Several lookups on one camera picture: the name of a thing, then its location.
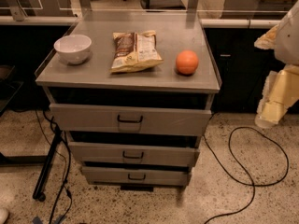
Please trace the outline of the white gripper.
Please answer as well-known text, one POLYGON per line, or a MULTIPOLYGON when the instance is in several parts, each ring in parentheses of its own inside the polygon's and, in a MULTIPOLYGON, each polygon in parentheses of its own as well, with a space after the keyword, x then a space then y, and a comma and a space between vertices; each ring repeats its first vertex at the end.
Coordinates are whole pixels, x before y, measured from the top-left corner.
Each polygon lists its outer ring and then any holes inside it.
MULTIPOLYGON (((278 26, 275 25, 255 42, 258 49, 273 49, 276 44, 278 26)), ((299 100, 299 66, 288 64, 280 70, 270 91, 269 101, 261 100, 258 104, 255 124, 263 129, 272 128, 299 100)))

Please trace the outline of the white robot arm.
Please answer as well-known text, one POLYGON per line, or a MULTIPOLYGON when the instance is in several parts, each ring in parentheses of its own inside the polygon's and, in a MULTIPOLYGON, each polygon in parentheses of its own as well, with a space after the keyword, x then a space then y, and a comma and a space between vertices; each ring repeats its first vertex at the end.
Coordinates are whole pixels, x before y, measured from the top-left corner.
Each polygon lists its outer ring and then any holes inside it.
POLYGON ((255 117, 257 126, 271 128, 299 100, 299 2, 278 25, 260 36, 254 46, 272 49, 275 58, 285 63, 282 70, 271 71, 266 78, 255 117))

